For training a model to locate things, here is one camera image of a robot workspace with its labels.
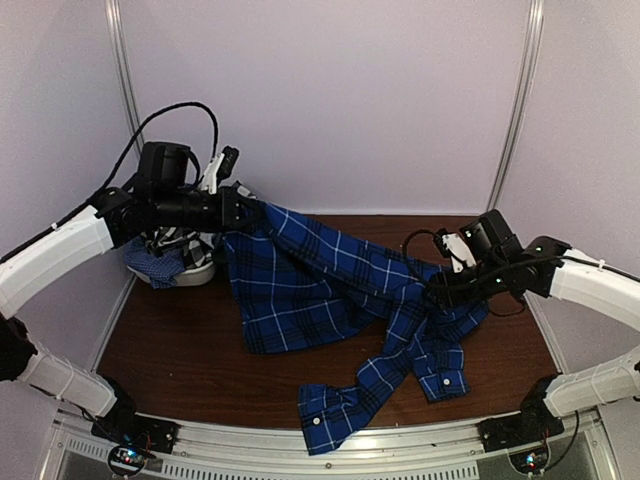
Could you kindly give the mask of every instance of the wire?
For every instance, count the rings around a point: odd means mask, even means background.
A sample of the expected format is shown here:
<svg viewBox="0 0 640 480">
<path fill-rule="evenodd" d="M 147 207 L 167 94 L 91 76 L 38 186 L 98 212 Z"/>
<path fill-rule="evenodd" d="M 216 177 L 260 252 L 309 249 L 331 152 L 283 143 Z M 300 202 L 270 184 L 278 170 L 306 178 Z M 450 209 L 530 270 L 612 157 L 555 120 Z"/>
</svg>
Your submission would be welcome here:
<svg viewBox="0 0 640 480">
<path fill-rule="evenodd" d="M 518 303 L 520 304 L 520 310 L 517 310 L 515 312 L 500 313 L 489 308 L 489 313 L 494 317 L 498 317 L 498 318 L 507 318 L 507 317 L 513 317 L 514 315 L 520 315 L 527 309 L 527 303 L 524 300 L 518 300 Z"/>
<path fill-rule="evenodd" d="M 578 430 L 580 430 L 580 414 L 576 410 L 576 428 L 573 431 L 573 436 L 571 437 L 571 441 L 569 442 L 569 445 L 567 445 L 567 448 L 565 449 L 565 451 L 562 452 L 562 455 L 558 457 L 558 460 L 556 460 L 553 464 L 549 465 L 544 469 L 545 473 L 551 470 L 552 468 L 556 468 L 558 464 L 565 459 L 569 451 L 571 451 L 571 447 L 573 447 L 573 444 L 576 441 L 576 437 L 578 436 Z"/>
<path fill-rule="evenodd" d="M 419 229 L 419 230 L 416 230 L 415 232 L 411 232 L 411 233 L 407 236 L 407 238 L 405 238 L 405 239 L 404 239 L 404 242 L 402 242 L 402 254 L 403 254 L 403 256 L 408 257 L 407 250 L 408 250 L 408 248 L 409 248 L 409 244 L 410 244 L 410 243 L 411 243 L 411 241 L 412 241 L 415 237 L 417 237 L 418 235 L 430 235 L 432 238 L 437 238 L 437 239 L 438 239 L 438 240 L 440 240 L 440 241 L 442 241 L 442 240 L 443 240 L 442 235 L 439 235 L 439 234 L 437 234 L 437 233 L 435 233 L 435 232 L 432 232 L 431 230 L 427 230 L 426 228 L 421 228 L 421 229 Z M 458 262 L 460 262 L 460 263 L 462 263 L 463 265 L 465 265 L 465 262 L 464 262 L 464 261 L 462 261 L 462 260 L 460 259 L 460 257 L 456 256 L 456 254 L 455 254 L 455 253 L 453 253 L 453 252 L 449 252 L 449 253 L 450 253 L 450 255 L 451 255 L 453 258 L 455 258 Z"/>
<path fill-rule="evenodd" d="M 189 151 L 187 157 L 189 158 L 191 163 L 193 163 L 193 166 L 196 169 L 196 179 L 190 187 L 190 190 L 194 190 L 198 187 L 198 185 L 200 185 L 200 182 L 202 181 L 202 177 L 200 176 L 200 162 L 198 161 L 198 157 L 196 157 L 196 154 L 192 151 Z"/>
<path fill-rule="evenodd" d="M 157 112 L 154 112 L 151 115 L 149 115 L 147 118 L 145 118 L 145 120 L 136 129 L 136 131 L 133 133 L 133 135 L 129 139 L 129 142 L 124 147 L 124 150 L 120 154 L 120 157 L 118 157 L 118 160 L 116 161 L 116 163 L 115 163 L 115 165 L 113 167 L 113 170 L 111 170 L 111 173 L 109 174 L 107 179 L 104 181 L 104 183 L 100 186 L 100 188 L 98 188 L 95 192 L 93 192 L 93 194 L 91 194 L 91 196 L 89 198 L 87 198 L 84 202 L 82 202 L 82 204 L 78 205 L 76 208 L 71 210 L 71 212 L 69 212 L 67 215 L 65 215 L 63 218 L 61 218 L 58 222 L 56 222 L 55 225 L 60 227 L 60 226 L 64 225 L 65 223 L 67 223 L 73 217 L 78 215 L 82 210 L 87 208 L 91 204 L 91 202 L 95 199 L 95 197 L 97 197 L 98 195 L 100 195 L 101 193 L 103 193 L 106 190 L 106 188 L 109 186 L 109 184 L 115 178 L 116 174 L 118 173 L 118 170 L 120 170 L 120 167 L 122 166 L 127 154 L 129 153 L 129 150 L 131 150 L 131 147 L 136 142 L 136 139 L 140 136 L 140 134 L 142 133 L 142 130 L 144 129 L 144 127 L 146 127 L 149 124 L 149 122 L 151 122 L 151 120 L 153 120 L 154 118 L 159 117 L 160 115 L 164 115 L 165 113 L 170 112 L 172 110 L 177 110 L 179 108 L 185 108 L 185 107 L 200 108 L 200 109 L 204 110 L 205 112 L 207 112 L 207 114 L 209 115 L 209 118 L 211 118 L 211 123 L 213 124 L 213 151 L 211 153 L 211 158 L 215 157 L 216 149 L 218 147 L 219 128 L 218 128 L 218 120 L 217 120 L 215 114 L 211 111 L 211 109 L 209 107 L 207 107 L 205 104 L 200 103 L 200 102 L 181 102 L 181 103 L 175 103 L 173 105 L 169 105 L 168 107 L 165 107 L 165 108 L 161 108 Z M 200 176 L 200 165 L 199 164 L 196 165 L 196 175 L 197 175 L 196 176 L 196 184 L 197 184 L 199 182 L 198 178 Z M 129 188 L 131 188 L 132 185 L 133 185 L 133 177 L 131 177 L 125 183 L 125 186 L 127 187 L 127 188 L 125 188 L 125 191 L 128 190 Z M 54 231 L 54 228 L 53 227 L 49 227 L 46 230 L 43 230 L 42 232 L 36 234 L 35 236 L 33 236 L 32 238 L 30 238 L 29 240 L 27 240 L 23 244 L 19 245 L 18 247 L 14 248 L 9 253 L 7 253 L 2 258 L 0 258 L 0 264 L 7 262 L 11 258 L 15 257 L 17 254 L 22 252 L 23 250 L 25 250 L 26 248 L 28 248 L 31 245 L 33 245 L 34 243 L 36 243 L 38 240 L 41 240 L 42 238 L 44 238 L 47 235 L 49 235 L 50 233 L 52 233 L 53 231 Z"/>
<path fill-rule="evenodd" d="M 119 470 L 116 470 L 113 467 L 113 465 L 111 465 L 111 459 L 112 458 L 116 458 L 117 459 L 118 458 L 117 453 L 119 451 L 121 451 L 121 450 L 122 450 L 122 445 L 116 445 L 115 447 L 113 447 L 111 449 L 111 451 L 107 455 L 107 466 L 109 467 L 109 470 L 111 470 L 111 473 L 113 473 L 114 475 L 116 475 L 118 477 L 123 477 L 125 479 L 128 479 L 128 478 L 135 477 L 136 475 L 138 475 L 144 469 L 144 467 L 147 466 L 147 458 L 143 457 L 143 462 L 138 467 L 136 467 L 135 470 L 131 470 L 131 471 L 127 470 L 126 472 L 121 472 Z"/>
<path fill-rule="evenodd" d="M 411 235 L 409 237 L 407 237 L 407 239 L 409 239 L 409 241 L 411 241 L 411 238 L 413 238 Z M 460 291 L 474 289 L 474 288 L 476 288 L 478 285 L 480 285 L 482 283 L 486 283 L 488 281 L 495 280 L 496 277 L 498 277 L 501 273 L 504 273 L 504 272 L 509 271 L 509 270 L 513 270 L 515 268 L 539 265 L 539 264 L 542 264 L 542 263 L 547 263 L 547 262 L 549 262 L 551 260 L 560 260 L 560 259 L 563 258 L 563 257 L 558 257 L 558 256 L 548 256 L 548 257 L 538 257 L 538 258 L 531 258 L 531 259 L 527 259 L 527 260 L 522 260 L 520 262 L 514 262 L 514 263 L 510 263 L 508 265 L 503 265 L 501 267 L 498 267 L 495 270 L 491 271 L 490 273 L 487 273 L 485 275 L 481 275 L 479 277 L 476 277 L 472 281 L 470 281 L 468 283 L 464 283 L 462 285 L 442 285 L 442 284 L 435 283 L 435 282 L 429 282 L 427 279 L 425 279 L 416 270 L 416 268 L 411 264 L 411 259 L 409 258 L 409 255 L 407 254 L 407 246 L 408 245 L 407 245 L 406 240 L 405 240 L 405 243 L 402 244 L 402 257 L 403 257 L 404 263 L 407 266 L 407 269 L 409 270 L 409 272 L 420 283 L 422 283 L 425 287 L 428 287 L 428 288 L 430 288 L 432 290 L 449 290 L 451 292 L 460 292 Z"/>
<path fill-rule="evenodd" d="M 156 117 L 159 117 L 160 115 L 164 115 L 165 113 L 170 112 L 171 110 L 177 110 L 178 108 L 185 108 L 185 107 L 201 108 L 202 110 L 207 112 L 207 114 L 209 115 L 209 118 L 211 118 L 211 123 L 213 124 L 213 148 L 212 148 L 211 158 L 215 157 L 216 149 L 218 148 L 218 134 L 219 134 L 218 120 L 216 119 L 215 114 L 211 111 L 209 107 L 207 107 L 205 104 L 200 102 L 175 103 L 173 105 L 169 105 L 168 107 L 161 108 L 157 112 L 152 113 L 151 115 L 149 115 L 147 118 L 144 119 L 144 121 L 140 124 L 140 126 L 136 129 L 136 131 L 133 133 L 133 135 L 129 139 L 129 143 L 127 143 L 127 146 L 124 147 L 124 150 L 122 151 L 122 153 L 120 154 L 120 157 L 116 161 L 116 164 L 113 167 L 113 170 L 111 171 L 111 173 L 109 174 L 105 182 L 102 184 L 102 186 L 98 189 L 98 191 L 102 191 L 105 188 L 107 188 L 111 183 L 111 181 L 115 178 L 116 173 L 118 173 L 118 170 L 120 170 L 120 167 L 122 166 L 127 154 L 129 153 L 129 150 L 131 150 L 131 147 L 133 146 L 137 138 L 142 133 L 142 130 L 144 129 L 144 127 L 146 127 L 149 124 L 149 122 L 151 122 L 151 120 L 153 120 Z"/>
<path fill-rule="evenodd" d="M 640 283 L 640 277 L 637 277 L 636 275 L 633 275 L 631 273 L 625 272 L 624 270 L 620 270 L 619 268 L 615 268 L 615 267 L 612 267 L 610 265 L 602 265 L 602 267 L 601 267 L 598 262 L 592 262 L 590 260 L 583 260 L 582 258 L 575 258 L 575 257 L 569 256 L 569 255 L 558 257 L 558 259 L 559 260 L 571 260 L 572 262 L 580 263 L 582 265 L 587 265 L 589 267 L 602 268 L 603 270 L 607 270 L 609 272 L 616 273 L 616 274 L 621 275 L 621 276 L 623 276 L 625 278 L 628 278 L 629 280 L 633 280 L 634 282 Z"/>
<path fill-rule="evenodd" d="M 113 435 L 107 432 L 107 430 L 102 425 L 100 425 L 100 422 L 98 422 L 98 420 L 93 415 L 87 412 L 86 409 L 84 409 L 83 407 L 78 407 L 78 408 L 82 412 L 82 418 L 93 423 L 96 427 L 98 427 L 98 429 L 107 437 L 108 440 L 111 440 L 113 443 L 117 443 L 118 445 L 122 443 L 120 440 L 116 440 L 115 438 L 113 438 Z"/>
</svg>

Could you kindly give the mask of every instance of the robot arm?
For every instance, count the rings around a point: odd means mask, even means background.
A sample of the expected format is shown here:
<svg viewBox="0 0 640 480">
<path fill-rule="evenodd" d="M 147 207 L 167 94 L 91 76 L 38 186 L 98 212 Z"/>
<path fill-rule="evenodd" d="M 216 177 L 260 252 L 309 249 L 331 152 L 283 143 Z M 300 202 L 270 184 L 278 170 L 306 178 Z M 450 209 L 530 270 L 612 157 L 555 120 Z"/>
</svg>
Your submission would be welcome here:
<svg viewBox="0 0 640 480">
<path fill-rule="evenodd" d="M 260 215 L 255 203 L 236 189 L 218 187 L 237 157 L 236 149 L 226 147 L 207 168 L 201 188 L 184 188 L 189 147 L 147 143 L 131 193 L 104 189 L 68 222 L 52 225 L 51 233 L 0 263 L 0 381 L 24 382 L 77 405 L 120 443 L 138 437 L 135 403 L 115 381 L 56 357 L 29 338 L 15 315 L 58 278 L 142 232 L 160 226 L 222 232 L 255 221 Z"/>
<path fill-rule="evenodd" d="M 502 215 L 492 210 L 460 229 L 438 232 L 436 245 L 452 259 L 450 271 L 424 282 L 443 308 L 486 300 L 500 292 L 521 298 L 525 291 L 589 307 L 640 331 L 640 279 L 549 237 L 522 248 Z M 450 237 L 463 239 L 452 242 Z M 562 433 L 573 412 L 640 395 L 640 346 L 614 360 L 574 374 L 540 379 L 521 412 L 488 419 L 479 430 L 486 451 L 540 440 L 541 432 Z"/>
</svg>

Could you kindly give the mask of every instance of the shirt sleeve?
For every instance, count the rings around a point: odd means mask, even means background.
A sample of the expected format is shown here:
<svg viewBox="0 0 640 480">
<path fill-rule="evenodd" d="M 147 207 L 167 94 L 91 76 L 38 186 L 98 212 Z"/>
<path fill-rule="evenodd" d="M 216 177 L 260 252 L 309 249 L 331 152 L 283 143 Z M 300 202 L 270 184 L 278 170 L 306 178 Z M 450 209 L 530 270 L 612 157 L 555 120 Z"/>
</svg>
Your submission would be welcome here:
<svg viewBox="0 0 640 480">
<path fill-rule="evenodd" d="M 354 387 L 300 387 L 298 411 L 309 455 L 335 450 L 353 432 L 366 427 L 410 367 L 407 352 L 402 350 L 367 360 L 358 370 Z"/>
<path fill-rule="evenodd" d="M 413 349 L 413 373 L 430 402 L 460 397 L 470 391 L 464 375 L 464 352 L 458 341 L 487 316 L 480 302 L 449 311 L 435 311 Z"/>
</svg>

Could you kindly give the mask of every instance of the white bowl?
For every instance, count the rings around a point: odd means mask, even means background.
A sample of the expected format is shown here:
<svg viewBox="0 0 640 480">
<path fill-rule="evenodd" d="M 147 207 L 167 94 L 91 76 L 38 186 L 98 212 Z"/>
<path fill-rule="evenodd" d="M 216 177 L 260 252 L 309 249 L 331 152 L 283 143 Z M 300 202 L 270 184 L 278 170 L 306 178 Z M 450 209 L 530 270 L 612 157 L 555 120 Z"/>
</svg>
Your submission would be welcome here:
<svg viewBox="0 0 640 480">
<path fill-rule="evenodd" d="M 127 266 L 129 270 L 136 274 L 136 276 L 145 283 L 151 283 L 151 280 L 144 273 L 140 273 L 137 270 Z M 197 287 L 198 285 L 204 285 L 210 281 L 216 273 L 216 266 L 213 262 L 207 263 L 200 268 L 194 268 L 192 270 L 186 270 L 176 276 L 177 287 Z"/>
</svg>

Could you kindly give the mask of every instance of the plaid shirt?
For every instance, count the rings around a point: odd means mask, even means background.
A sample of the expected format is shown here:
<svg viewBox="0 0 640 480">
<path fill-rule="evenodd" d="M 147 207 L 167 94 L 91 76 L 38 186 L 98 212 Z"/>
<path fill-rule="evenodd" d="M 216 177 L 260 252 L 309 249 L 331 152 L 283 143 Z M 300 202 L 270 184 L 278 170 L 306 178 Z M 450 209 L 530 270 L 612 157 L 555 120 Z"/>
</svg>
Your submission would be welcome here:
<svg viewBox="0 0 640 480">
<path fill-rule="evenodd" d="M 275 205 L 264 210 L 253 231 L 224 238 L 252 353 L 309 348 L 356 335 L 376 319 L 388 322 L 382 352 L 359 368 L 355 386 L 300 387 L 311 455 L 335 450 L 364 428 L 410 371 L 429 401 L 469 391 L 458 342 L 484 319 L 484 303 L 439 310 L 399 253 Z M 426 278 L 441 269 L 412 262 Z"/>
</svg>

